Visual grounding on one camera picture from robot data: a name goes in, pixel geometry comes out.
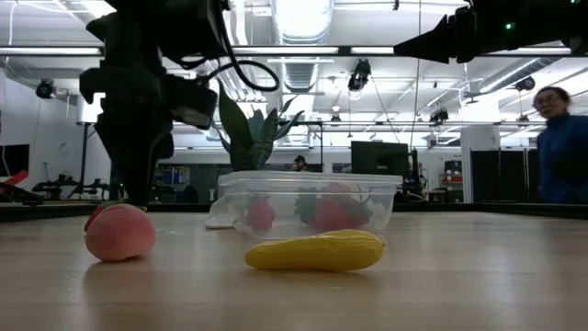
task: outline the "blue jacket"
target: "blue jacket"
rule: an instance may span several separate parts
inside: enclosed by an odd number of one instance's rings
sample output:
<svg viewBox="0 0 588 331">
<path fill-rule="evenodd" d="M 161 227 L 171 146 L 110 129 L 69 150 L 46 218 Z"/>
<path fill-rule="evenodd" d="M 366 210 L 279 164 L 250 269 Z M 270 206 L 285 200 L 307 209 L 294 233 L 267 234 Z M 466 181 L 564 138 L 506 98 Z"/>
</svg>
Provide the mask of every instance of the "blue jacket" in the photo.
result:
<svg viewBox="0 0 588 331">
<path fill-rule="evenodd" d="M 548 120 L 537 139 L 539 194 L 546 203 L 588 203 L 588 117 Z"/>
</svg>

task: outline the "pink peach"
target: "pink peach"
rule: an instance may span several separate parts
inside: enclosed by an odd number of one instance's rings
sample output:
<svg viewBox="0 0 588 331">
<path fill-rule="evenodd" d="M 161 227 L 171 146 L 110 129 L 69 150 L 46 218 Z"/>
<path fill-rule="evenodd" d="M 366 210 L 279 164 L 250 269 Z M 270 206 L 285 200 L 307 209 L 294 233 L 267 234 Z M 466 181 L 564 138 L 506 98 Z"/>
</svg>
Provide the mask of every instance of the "pink peach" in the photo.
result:
<svg viewBox="0 0 588 331">
<path fill-rule="evenodd" d="M 155 244 L 155 230 L 146 212 L 129 204 L 108 207 L 88 227 L 85 246 L 105 262 L 145 255 Z"/>
</svg>

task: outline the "plastic lid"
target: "plastic lid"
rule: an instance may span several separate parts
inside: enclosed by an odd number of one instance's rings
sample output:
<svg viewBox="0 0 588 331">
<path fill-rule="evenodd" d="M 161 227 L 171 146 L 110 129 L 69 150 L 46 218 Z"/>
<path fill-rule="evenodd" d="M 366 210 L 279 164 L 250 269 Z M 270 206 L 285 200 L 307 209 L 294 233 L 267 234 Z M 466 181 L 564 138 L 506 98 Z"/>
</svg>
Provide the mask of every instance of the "plastic lid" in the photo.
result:
<svg viewBox="0 0 588 331">
<path fill-rule="evenodd" d="M 353 182 L 379 183 L 391 185 L 402 184 L 401 176 L 357 175 L 357 174 L 324 174 L 293 171 L 240 171 L 219 177 L 219 186 L 229 186 L 237 182 L 249 180 L 264 181 L 312 181 L 312 182 Z"/>
</svg>

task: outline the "clear plastic container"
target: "clear plastic container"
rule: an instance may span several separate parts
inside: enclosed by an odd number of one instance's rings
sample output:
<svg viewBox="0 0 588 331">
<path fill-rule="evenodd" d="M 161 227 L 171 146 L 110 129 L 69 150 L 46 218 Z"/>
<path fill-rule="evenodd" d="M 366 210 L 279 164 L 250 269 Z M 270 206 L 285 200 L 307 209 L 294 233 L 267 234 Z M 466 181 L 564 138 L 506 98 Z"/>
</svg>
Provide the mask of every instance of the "clear plastic container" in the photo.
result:
<svg viewBox="0 0 588 331">
<path fill-rule="evenodd" d="M 343 229 L 376 233 L 388 223 L 398 176 L 244 171 L 219 177 L 210 218 L 259 239 Z"/>
</svg>

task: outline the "table surface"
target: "table surface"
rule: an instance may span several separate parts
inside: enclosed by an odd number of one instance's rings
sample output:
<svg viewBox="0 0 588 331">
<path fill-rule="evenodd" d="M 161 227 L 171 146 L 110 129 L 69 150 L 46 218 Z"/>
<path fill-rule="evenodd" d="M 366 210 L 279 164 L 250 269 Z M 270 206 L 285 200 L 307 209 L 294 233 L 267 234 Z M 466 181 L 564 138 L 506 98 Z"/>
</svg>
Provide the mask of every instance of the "table surface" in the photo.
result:
<svg viewBox="0 0 588 331">
<path fill-rule="evenodd" d="M 145 259 L 97 263 L 85 218 L 0 224 L 0 330 L 588 329 L 588 223 L 396 213 L 357 273 L 249 269 L 201 214 L 153 214 Z"/>
</svg>

